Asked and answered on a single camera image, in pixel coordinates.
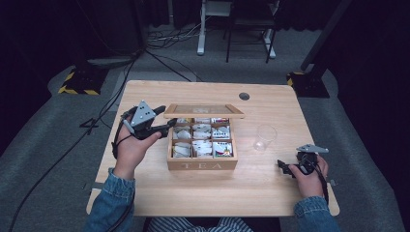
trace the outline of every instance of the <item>wooden table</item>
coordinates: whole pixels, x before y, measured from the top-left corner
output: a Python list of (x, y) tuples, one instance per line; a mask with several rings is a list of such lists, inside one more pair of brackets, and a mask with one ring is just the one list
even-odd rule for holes
[[(248, 93), (243, 101), (240, 93)], [(120, 115), (145, 100), (152, 108), (172, 103), (231, 103), (246, 114), (234, 120), (238, 152), (235, 170), (169, 171), (168, 139), (152, 146), (135, 170), (135, 212), (144, 217), (285, 217), (302, 199), (295, 179), (282, 174), (277, 160), (296, 163), (296, 148), (313, 144), (307, 122), (293, 89), (286, 85), (227, 84), (202, 82), (129, 81), (108, 138), (96, 183), (103, 183), (115, 165), (110, 142)], [(155, 125), (167, 119), (157, 116)], [(265, 152), (252, 142), (260, 124), (271, 124), (278, 139)], [(93, 188), (89, 213), (100, 189)], [(330, 210), (339, 213), (329, 186)]]

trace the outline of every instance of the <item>wooden tea box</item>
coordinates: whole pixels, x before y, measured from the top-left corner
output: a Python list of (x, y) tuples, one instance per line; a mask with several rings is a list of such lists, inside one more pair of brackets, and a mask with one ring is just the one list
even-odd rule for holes
[(232, 104), (171, 104), (163, 117), (178, 118), (168, 133), (169, 170), (233, 170), (238, 162)]

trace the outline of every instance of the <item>glass cup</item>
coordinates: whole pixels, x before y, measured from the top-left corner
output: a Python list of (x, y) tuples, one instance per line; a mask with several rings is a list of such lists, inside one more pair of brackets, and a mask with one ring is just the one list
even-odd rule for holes
[(270, 125), (260, 125), (253, 143), (253, 148), (257, 151), (265, 151), (268, 145), (277, 139), (277, 130)]

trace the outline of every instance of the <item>person's left hand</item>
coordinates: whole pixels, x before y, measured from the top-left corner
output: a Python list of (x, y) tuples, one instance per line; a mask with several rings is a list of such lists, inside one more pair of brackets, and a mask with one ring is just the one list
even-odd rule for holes
[[(130, 131), (123, 125), (118, 135), (118, 140), (130, 135)], [(160, 132), (156, 132), (144, 140), (138, 140), (134, 136), (126, 138), (118, 146), (117, 163), (114, 168), (114, 175), (126, 179), (133, 180), (134, 170), (142, 162), (145, 153), (159, 138)]]

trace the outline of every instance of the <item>denim jacket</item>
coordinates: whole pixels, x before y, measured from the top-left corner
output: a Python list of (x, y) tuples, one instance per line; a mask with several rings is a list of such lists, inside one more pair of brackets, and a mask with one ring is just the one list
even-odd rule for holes
[[(102, 192), (95, 199), (93, 209), (84, 226), (84, 231), (108, 231), (131, 204), (135, 192), (135, 180), (116, 177), (109, 169)], [(312, 196), (299, 201), (295, 207), (299, 231), (340, 231), (331, 216), (323, 197)], [(115, 231), (129, 231), (132, 226), (132, 209)]]

